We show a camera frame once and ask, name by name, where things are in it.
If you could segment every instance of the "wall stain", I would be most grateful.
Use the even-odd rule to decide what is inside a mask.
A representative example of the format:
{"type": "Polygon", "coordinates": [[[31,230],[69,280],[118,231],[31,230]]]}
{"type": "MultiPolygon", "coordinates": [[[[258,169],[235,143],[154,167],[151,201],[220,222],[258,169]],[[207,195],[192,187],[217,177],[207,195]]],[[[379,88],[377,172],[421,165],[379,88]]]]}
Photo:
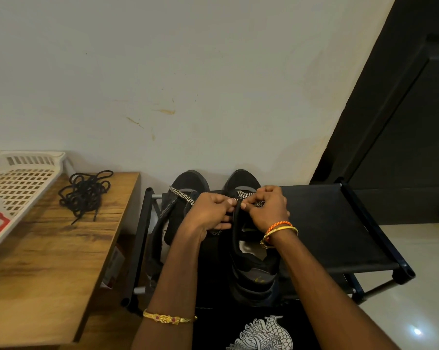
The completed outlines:
{"type": "Polygon", "coordinates": [[[174,113],[176,113],[176,110],[170,111],[168,109],[152,109],[152,111],[159,111],[159,112],[162,112],[164,114],[169,114],[169,115],[174,115],[174,113]]]}
{"type": "Polygon", "coordinates": [[[126,117],[127,119],[129,119],[129,121],[131,121],[134,124],[137,124],[139,127],[141,127],[142,129],[145,129],[143,126],[140,125],[140,123],[136,122],[134,119],[131,119],[129,117],[126,117]]]}

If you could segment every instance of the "gold bangle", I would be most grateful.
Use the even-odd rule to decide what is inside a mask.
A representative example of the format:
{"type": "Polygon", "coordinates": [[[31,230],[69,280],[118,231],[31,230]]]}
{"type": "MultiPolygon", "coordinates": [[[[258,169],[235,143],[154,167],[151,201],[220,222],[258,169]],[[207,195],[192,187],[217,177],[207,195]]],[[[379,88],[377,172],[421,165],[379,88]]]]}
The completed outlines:
{"type": "Polygon", "coordinates": [[[260,241],[260,245],[265,249],[275,248],[275,246],[269,244],[269,237],[272,233],[275,233],[277,231],[281,231],[282,229],[293,229],[296,231],[296,235],[299,235],[299,231],[294,226],[281,226],[277,227],[275,229],[272,229],[269,231],[266,235],[263,236],[262,240],[260,241]]]}
{"type": "Polygon", "coordinates": [[[159,315],[158,313],[149,313],[147,310],[143,311],[143,316],[145,318],[150,318],[155,322],[167,323],[167,324],[179,324],[179,323],[190,323],[197,320],[197,316],[193,316],[192,319],[181,318],[181,317],[171,317],[170,315],[159,315]]]}

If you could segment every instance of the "plastic tray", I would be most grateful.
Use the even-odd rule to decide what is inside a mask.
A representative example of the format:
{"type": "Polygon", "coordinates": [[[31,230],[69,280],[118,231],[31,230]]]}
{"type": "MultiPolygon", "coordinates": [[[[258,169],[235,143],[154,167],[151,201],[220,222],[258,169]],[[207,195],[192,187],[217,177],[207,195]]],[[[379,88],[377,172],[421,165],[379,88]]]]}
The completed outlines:
{"type": "Polygon", "coordinates": [[[63,172],[65,152],[0,151],[0,243],[63,172]]]}

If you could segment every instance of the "orange thread bracelet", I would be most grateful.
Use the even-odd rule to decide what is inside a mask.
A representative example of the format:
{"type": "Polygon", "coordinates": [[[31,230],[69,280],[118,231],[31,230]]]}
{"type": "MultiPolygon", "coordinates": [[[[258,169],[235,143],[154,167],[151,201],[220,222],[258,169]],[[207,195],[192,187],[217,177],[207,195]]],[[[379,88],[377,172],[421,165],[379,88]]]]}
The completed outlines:
{"type": "Polygon", "coordinates": [[[274,229],[276,226],[278,226],[278,225],[282,225],[282,224],[286,224],[286,225],[289,225],[289,226],[292,227],[292,223],[291,223],[291,222],[289,222],[289,221],[280,221],[280,222],[277,222],[277,223],[275,223],[275,224],[272,224],[271,227],[268,229],[267,233],[265,233],[265,235],[267,235],[267,234],[268,234],[272,229],[274,229]]]}

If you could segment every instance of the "wooden surface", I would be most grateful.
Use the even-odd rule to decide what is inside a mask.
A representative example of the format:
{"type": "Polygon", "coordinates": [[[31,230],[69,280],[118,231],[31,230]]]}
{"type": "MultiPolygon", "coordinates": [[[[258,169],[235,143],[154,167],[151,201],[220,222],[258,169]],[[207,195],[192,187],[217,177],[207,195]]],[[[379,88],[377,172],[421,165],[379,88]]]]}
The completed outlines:
{"type": "Polygon", "coordinates": [[[0,347],[71,343],[84,323],[138,173],[116,173],[93,214],[71,226],[61,176],[0,245],[0,347]]]}

